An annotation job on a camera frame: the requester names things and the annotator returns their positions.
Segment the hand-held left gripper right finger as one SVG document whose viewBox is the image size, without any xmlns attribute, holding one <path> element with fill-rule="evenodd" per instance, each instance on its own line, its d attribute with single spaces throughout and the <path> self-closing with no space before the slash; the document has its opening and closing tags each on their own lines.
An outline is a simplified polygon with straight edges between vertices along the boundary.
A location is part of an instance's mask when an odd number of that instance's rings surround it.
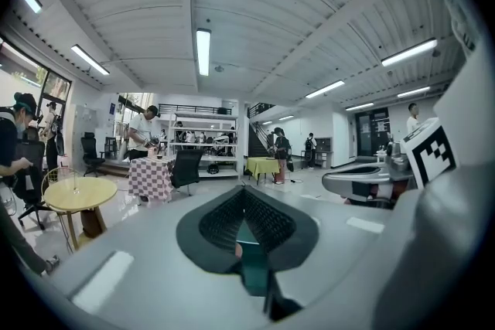
<svg viewBox="0 0 495 330">
<path fill-rule="evenodd" d="M 244 221 L 274 272 L 301 266 L 319 239 L 310 215 L 250 186 L 244 188 Z"/>
</svg>

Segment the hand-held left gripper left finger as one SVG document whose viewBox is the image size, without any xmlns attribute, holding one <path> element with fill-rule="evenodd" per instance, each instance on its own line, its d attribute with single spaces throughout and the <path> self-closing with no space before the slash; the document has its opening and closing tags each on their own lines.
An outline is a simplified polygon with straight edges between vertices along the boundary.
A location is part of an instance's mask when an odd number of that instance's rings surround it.
<svg viewBox="0 0 495 330">
<path fill-rule="evenodd" d="M 244 187 L 237 186 L 186 213 L 176 227 L 181 251 L 212 274 L 239 274 L 237 235 L 244 221 Z"/>
</svg>

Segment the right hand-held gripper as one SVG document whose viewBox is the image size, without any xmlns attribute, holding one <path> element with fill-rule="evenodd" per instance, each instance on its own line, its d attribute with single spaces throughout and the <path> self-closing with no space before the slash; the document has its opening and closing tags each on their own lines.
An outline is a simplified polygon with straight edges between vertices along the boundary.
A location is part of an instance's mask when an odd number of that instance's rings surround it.
<svg viewBox="0 0 495 330">
<path fill-rule="evenodd" d="M 423 189 L 436 177 L 457 167 L 457 158 L 438 117 L 431 117 L 401 140 L 390 143 L 384 163 L 353 164 L 326 173 L 323 187 L 345 204 L 393 209 L 392 182 L 414 180 Z"/>
</svg>

